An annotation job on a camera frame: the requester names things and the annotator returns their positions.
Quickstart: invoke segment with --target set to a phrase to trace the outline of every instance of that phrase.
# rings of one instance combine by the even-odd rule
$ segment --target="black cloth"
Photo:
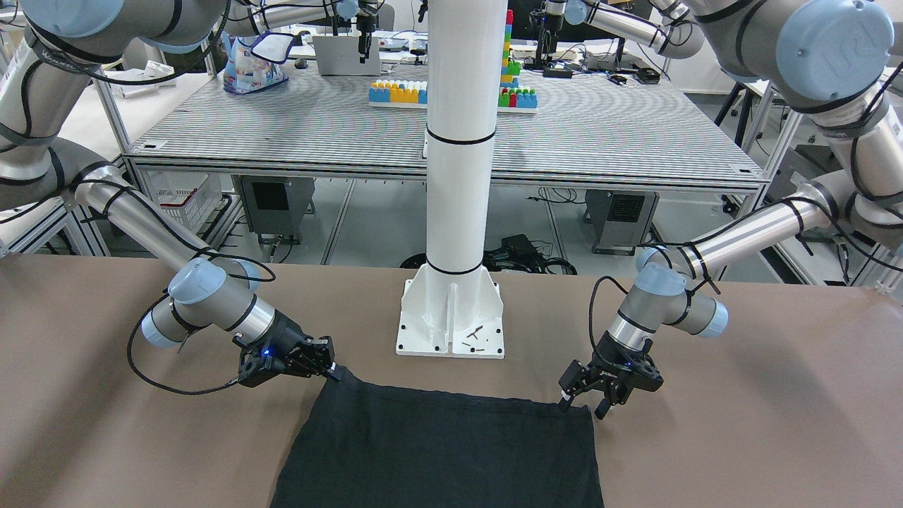
[[[340,368],[271,508],[601,508],[590,412],[360,381]]]

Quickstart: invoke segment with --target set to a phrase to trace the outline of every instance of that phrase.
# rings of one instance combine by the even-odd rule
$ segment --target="white pillar base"
[[[475,292],[461,291],[458,283],[475,285]],[[498,285],[489,272],[480,267],[465,276],[445,276],[423,265],[413,280],[405,282],[401,301],[396,353],[411,356],[461,358],[505,358],[505,334],[502,329],[502,300]],[[442,303],[429,308],[429,290],[444,292]],[[474,302],[463,302],[463,294],[476,294]]]

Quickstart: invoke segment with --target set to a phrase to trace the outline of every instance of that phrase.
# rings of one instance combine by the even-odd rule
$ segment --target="plastic basket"
[[[194,188],[158,188],[157,204],[191,232],[198,232],[222,199],[219,178],[206,175]]]

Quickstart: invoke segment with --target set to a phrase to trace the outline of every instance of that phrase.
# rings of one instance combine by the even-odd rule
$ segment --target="white wall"
[[[423,23],[417,23],[417,11],[420,10],[420,0],[386,0],[386,5],[392,5],[396,11],[395,30],[416,30],[418,32],[426,32],[426,24],[429,21],[429,15],[424,18]]]
[[[396,11],[395,30],[427,31],[427,21],[415,24],[417,10],[420,8],[420,0],[386,0]],[[903,0],[875,0],[875,3],[884,7],[894,21],[903,21]],[[627,49],[630,53],[642,57],[642,53],[634,43],[629,43]],[[653,61],[662,66],[665,59],[658,57],[650,50],[646,50]],[[721,66],[715,59],[712,47],[705,43],[703,48],[693,58],[686,60],[672,60],[667,67],[667,73],[678,88],[691,93],[728,93],[733,87],[733,80],[721,72]]]

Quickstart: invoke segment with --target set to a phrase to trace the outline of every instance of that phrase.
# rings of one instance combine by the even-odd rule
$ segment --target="brown table surface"
[[[276,272],[261,297],[307,333],[331,334],[339,362],[365,381],[555,402],[564,367],[589,358],[593,278],[495,275],[508,355],[495,361],[395,355],[410,271]],[[269,504],[322,380],[202,397],[138,380],[126,338],[171,276],[152,259],[0,259],[0,506]],[[903,309],[862,288],[721,288],[728,332],[663,329],[652,353],[664,387],[595,424],[606,505],[903,506]],[[620,299],[602,286],[597,328]],[[146,372],[183,388],[237,367],[220,330],[179,355],[136,349]]]

